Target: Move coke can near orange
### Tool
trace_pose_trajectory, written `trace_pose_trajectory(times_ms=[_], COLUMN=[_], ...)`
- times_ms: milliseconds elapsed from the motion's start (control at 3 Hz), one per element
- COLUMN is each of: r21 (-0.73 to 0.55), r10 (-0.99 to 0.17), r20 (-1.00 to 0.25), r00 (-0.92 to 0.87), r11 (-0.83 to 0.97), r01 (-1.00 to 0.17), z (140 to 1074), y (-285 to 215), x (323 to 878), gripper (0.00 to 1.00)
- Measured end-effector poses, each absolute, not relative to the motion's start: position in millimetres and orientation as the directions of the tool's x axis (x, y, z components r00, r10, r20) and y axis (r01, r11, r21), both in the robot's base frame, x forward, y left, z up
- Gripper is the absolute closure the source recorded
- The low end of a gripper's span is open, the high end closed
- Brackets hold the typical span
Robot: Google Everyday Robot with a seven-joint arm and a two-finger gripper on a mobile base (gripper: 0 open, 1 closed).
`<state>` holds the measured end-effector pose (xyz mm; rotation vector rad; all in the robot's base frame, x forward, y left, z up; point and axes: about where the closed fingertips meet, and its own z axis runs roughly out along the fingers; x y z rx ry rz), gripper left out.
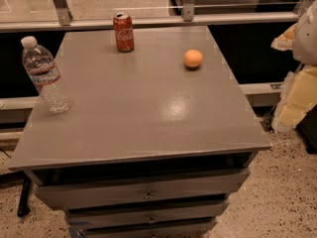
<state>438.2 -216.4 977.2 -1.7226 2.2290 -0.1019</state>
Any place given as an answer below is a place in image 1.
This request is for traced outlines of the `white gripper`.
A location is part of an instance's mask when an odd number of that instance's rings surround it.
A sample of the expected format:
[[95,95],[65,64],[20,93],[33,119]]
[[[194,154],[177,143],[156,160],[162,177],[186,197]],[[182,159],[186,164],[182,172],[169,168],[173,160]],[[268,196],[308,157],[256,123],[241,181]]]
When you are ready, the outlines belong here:
[[306,64],[300,72],[287,74],[274,111],[271,127],[276,132],[287,132],[317,105],[317,67],[313,66],[317,64],[317,0],[297,24],[275,38],[270,46],[278,51],[292,50],[293,58]]

